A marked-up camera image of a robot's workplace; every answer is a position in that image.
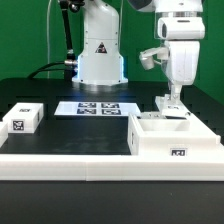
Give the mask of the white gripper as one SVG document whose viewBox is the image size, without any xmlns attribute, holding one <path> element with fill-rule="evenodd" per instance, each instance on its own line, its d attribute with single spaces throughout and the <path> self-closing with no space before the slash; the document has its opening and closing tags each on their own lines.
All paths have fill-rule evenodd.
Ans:
<svg viewBox="0 0 224 224">
<path fill-rule="evenodd" d="M 162 60 L 162 69 L 173 83 L 170 99 L 180 102 L 181 85 L 192 85 L 197 72 L 200 43 L 205 36 L 201 17 L 161 17 L 157 23 L 158 37 L 168 49 L 168 56 Z"/>
</svg>

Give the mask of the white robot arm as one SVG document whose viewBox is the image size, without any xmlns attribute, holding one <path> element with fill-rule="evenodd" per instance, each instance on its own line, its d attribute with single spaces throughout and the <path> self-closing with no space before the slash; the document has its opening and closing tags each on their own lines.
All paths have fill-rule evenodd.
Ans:
<svg viewBox="0 0 224 224">
<path fill-rule="evenodd" d="M 203 0 L 128 0 L 139 12 L 155 14 L 157 48 L 140 53 L 142 66 L 148 70 L 156 63 L 169 80 L 170 100 L 180 99 L 184 85 L 196 76 L 199 41 L 205 36 L 200 13 Z M 102 0 L 84 0 L 84 49 L 78 56 L 78 80 L 92 85 L 124 82 L 123 58 L 119 53 L 119 15 Z"/>
</svg>

